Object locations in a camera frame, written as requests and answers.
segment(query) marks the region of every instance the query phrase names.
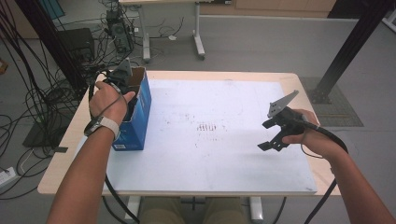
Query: whiteboard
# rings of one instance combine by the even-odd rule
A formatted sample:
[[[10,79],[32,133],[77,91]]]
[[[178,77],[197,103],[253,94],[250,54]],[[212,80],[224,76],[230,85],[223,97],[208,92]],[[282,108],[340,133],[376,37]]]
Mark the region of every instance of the whiteboard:
[[[280,131],[262,127],[269,104],[284,96],[279,83],[155,79],[149,85],[144,150],[110,152],[107,174],[115,190],[241,196],[317,191],[300,145],[280,152],[257,147]]]

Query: white watch strap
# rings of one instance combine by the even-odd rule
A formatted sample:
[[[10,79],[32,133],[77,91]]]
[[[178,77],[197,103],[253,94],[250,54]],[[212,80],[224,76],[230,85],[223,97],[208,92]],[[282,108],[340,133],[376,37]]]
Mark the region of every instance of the white watch strap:
[[[112,119],[108,119],[106,117],[102,118],[102,121],[100,122],[100,124],[102,126],[105,126],[107,128],[109,128],[111,131],[113,131],[114,133],[114,140],[116,140],[119,137],[119,125],[116,123],[116,121],[112,120]]]

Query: power strip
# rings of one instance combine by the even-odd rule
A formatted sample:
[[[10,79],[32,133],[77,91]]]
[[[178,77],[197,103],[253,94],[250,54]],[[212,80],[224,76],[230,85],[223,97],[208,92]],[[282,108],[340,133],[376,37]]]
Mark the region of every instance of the power strip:
[[[15,174],[14,168],[9,167],[6,171],[0,173],[0,188],[8,184],[9,182],[13,181],[14,179],[18,178]]]

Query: wristwatch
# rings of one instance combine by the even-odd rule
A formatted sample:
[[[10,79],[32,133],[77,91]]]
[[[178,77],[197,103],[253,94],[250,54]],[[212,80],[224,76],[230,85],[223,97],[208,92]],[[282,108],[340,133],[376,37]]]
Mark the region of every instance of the wristwatch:
[[[116,121],[114,121],[112,119],[108,119],[103,116],[94,118],[87,124],[87,127],[85,127],[85,130],[84,130],[85,136],[90,136],[92,133],[94,133],[100,127],[107,127],[108,129],[113,131],[114,140],[119,138],[119,135],[120,135],[119,125],[116,123]]]

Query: desk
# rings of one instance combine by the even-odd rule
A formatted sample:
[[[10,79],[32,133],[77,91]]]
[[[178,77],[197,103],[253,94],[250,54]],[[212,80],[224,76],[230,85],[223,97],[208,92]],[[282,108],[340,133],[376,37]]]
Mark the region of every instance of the desk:
[[[149,52],[149,34],[146,31],[145,24],[145,5],[152,4],[181,4],[181,3],[190,3],[194,4],[194,12],[192,13],[195,16],[195,30],[193,30],[193,38],[195,41],[195,46],[198,51],[198,55],[204,59],[205,58],[205,50],[201,41],[201,37],[199,34],[199,14],[200,14],[200,3],[197,0],[120,0],[120,4],[122,5],[133,5],[137,8],[137,13],[139,14],[140,26],[143,33],[143,61],[148,63],[150,60],[150,52]]]
[[[245,81],[261,81],[261,82],[277,82],[282,87],[285,94],[290,93],[294,90],[298,90],[300,93],[290,103],[290,107],[304,108],[312,110],[313,108],[308,101],[306,94],[304,93],[303,86],[301,85],[299,78],[294,74],[276,74],[276,73],[235,73],[235,72],[182,72],[182,71],[148,71],[148,81],[155,79],[178,79],[178,80],[245,80]],[[39,186],[38,191],[43,194],[55,194],[59,188],[64,175],[70,166],[80,139],[83,136],[82,130],[84,130],[86,123],[90,119],[88,112],[88,95],[86,94],[79,106],[76,115],[70,123],[67,129],[64,139],[60,144],[60,147],[68,147],[66,153],[55,153],[52,161],[44,174]],[[316,182],[318,191],[315,195],[323,195],[329,185],[332,183],[333,175],[330,170],[330,165],[325,160],[318,160],[313,158],[307,158],[309,166],[311,167],[314,180]],[[131,191],[119,191],[119,194],[123,195],[136,195],[139,194]],[[146,195],[175,195],[177,192],[151,192]],[[230,195],[221,192],[216,192],[217,195]],[[244,192],[240,196],[264,196],[267,193],[248,193]],[[339,189],[336,188],[332,195],[340,195]]]

